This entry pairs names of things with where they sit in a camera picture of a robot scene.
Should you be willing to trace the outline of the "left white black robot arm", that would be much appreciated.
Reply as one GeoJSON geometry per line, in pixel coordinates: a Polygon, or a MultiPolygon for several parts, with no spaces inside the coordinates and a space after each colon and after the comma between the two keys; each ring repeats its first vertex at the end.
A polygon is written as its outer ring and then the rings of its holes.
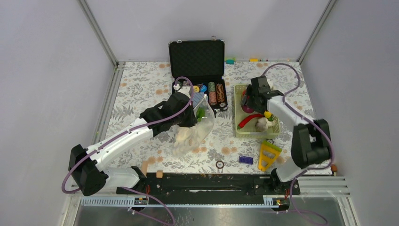
{"type": "Polygon", "coordinates": [[[197,123],[193,107],[193,88],[184,86],[168,100],[147,108],[137,119],[119,133],[86,148],[76,145],[71,149],[68,174],[62,183],[72,177],[78,188],[71,193],[82,192],[91,196],[104,187],[127,187],[139,194],[145,190],[146,181],[138,167],[110,168],[113,162],[130,147],[149,140],[172,126],[193,127],[197,123]]]}

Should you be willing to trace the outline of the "green plastic basket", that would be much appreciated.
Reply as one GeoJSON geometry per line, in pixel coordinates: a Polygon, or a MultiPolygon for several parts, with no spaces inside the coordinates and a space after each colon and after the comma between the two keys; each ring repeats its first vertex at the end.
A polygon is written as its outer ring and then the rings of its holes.
{"type": "Polygon", "coordinates": [[[265,132],[259,132],[256,128],[257,118],[251,119],[243,128],[237,129],[237,126],[246,117],[255,113],[246,113],[242,110],[240,102],[242,93],[246,90],[247,84],[236,84],[234,86],[234,117],[235,117],[235,136],[237,138],[250,138],[250,139],[275,139],[281,132],[280,120],[277,116],[273,115],[275,122],[273,127],[268,128],[265,132]]]}

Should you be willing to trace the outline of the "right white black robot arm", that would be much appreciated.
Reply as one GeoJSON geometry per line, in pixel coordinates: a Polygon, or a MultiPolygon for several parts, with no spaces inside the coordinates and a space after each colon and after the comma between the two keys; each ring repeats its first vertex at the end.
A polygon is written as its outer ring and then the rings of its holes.
{"type": "Polygon", "coordinates": [[[307,118],[291,107],[282,92],[271,89],[265,76],[251,79],[241,101],[255,112],[277,116],[293,134],[291,158],[275,168],[270,176],[270,188],[274,193],[286,191],[288,182],[311,166],[333,159],[328,123],[307,118]]]}

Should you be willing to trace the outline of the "clear dotted zip top bag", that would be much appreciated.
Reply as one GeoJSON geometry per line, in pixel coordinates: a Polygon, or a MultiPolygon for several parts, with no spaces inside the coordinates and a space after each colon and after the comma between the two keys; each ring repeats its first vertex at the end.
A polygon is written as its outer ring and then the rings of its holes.
{"type": "Polygon", "coordinates": [[[195,126],[173,128],[174,139],[171,148],[174,156],[182,156],[199,147],[201,142],[212,131],[215,114],[204,93],[195,93],[193,97],[194,114],[197,119],[195,126]]]}

